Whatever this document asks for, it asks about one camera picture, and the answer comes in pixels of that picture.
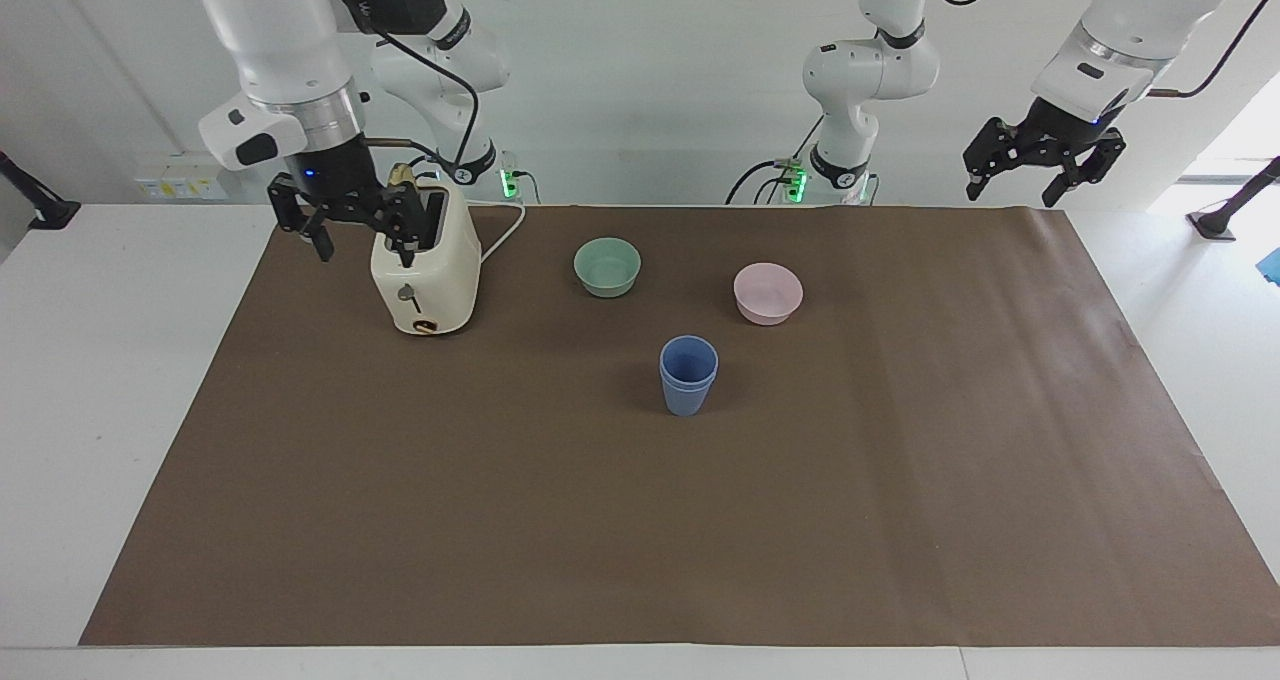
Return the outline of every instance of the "pink bowl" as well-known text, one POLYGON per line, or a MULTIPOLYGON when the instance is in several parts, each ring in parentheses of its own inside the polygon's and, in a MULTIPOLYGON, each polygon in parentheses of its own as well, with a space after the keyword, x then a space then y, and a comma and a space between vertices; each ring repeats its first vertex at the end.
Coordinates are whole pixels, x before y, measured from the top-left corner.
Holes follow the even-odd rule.
POLYGON ((756 325, 778 325, 804 301, 804 286, 795 273, 772 263, 742 266, 733 278, 737 309, 756 325))

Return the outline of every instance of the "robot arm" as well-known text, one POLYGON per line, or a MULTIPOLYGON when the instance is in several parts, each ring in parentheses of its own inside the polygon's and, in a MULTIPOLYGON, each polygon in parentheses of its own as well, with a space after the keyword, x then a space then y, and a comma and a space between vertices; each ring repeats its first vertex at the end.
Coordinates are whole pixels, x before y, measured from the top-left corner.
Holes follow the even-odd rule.
MULTIPOLYGON (((511 78, 498 38, 476 27, 466 6, 453 0, 348 3, 362 10, 351 13, 361 32, 378 35, 383 29, 402 36, 401 42, 419 55, 466 78, 477 95, 503 87, 511 78)), ((371 64, 383 88, 417 110, 430 125, 447 174, 458 184, 480 184, 471 192, 475 197, 502 197, 492 187, 498 184, 495 174, 489 173, 498 151, 485 132, 483 117, 477 114, 472 124, 470 91, 444 76, 424 73, 420 61, 385 41, 374 49, 371 64)))
POLYGON ((877 27, 874 38, 840 41, 805 61, 805 90, 823 111, 822 134, 804 158, 805 198, 849 202, 867 177, 879 123, 863 110, 868 100, 904 100, 928 92, 940 59, 924 35, 925 0, 859 0, 877 27))
POLYGON ((1023 165, 1061 168, 1042 196, 1048 207, 1079 184, 1101 182, 1125 149, 1111 120, 1146 97, 1222 1, 1093 0, 1036 78, 1027 119, 1018 125, 987 120, 964 152, 969 198, 977 200, 995 175, 1023 165))
MULTIPOLYGON (((466 10, 443 0, 351 1, 365 12, 352 13, 357 24, 425 33, 433 51, 471 36, 466 10)), ((232 170, 284 159, 289 174, 269 188, 280 228, 301 233, 321 260, 333 255, 325 220, 387 236, 403 266, 435 247, 445 201, 439 193, 421 196, 412 178, 379 183, 330 0, 202 3, 236 60, 241 92, 201 120, 201 136, 232 170), (298 196, 315 207, 311 215, 298 207, 298 196)), ((421 67, 417 73, 426 74, 421 67)))

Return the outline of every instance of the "green bowl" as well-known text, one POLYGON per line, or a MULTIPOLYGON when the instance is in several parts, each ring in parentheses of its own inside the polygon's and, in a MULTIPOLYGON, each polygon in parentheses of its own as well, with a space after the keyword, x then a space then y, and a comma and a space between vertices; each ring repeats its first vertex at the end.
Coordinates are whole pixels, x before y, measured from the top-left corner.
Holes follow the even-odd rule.
POLYGON ((640 274, 640 252, 621 238, 595 238, 577 250, 573 271, 595 297, 622 297, 640 274))

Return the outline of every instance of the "blue object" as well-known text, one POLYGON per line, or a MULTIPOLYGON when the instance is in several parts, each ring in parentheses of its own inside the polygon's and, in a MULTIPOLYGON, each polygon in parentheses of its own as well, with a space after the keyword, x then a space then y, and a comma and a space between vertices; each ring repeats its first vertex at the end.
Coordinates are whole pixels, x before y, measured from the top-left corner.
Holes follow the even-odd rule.
POLYGON ((662 348, 658 373, 662 393, 672 415, 698 415, 719 371, 719 356, 712 343, 698 336, 672 338, 662 348))
POLYGON ((1280 248, 1271 252, 1262 263, 1258 263, 1258 270, 1262 270, 1263 278, 1280 286, 1280 248))

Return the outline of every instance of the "bowl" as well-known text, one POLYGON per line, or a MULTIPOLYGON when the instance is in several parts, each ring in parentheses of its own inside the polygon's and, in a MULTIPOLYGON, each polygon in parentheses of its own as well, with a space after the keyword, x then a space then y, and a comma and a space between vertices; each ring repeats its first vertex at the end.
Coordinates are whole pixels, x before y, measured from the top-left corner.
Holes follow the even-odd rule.
POLYGON ((733 278, 733 297, 742 318, 756 325, 780 325, 804 302, 804 286, 786 266, 756 263, 733 278))
POLYGON ((573 271, 595 297, 622 297, 640 275, 640 252, 621 238, 595 238, 573 256, 573 271))

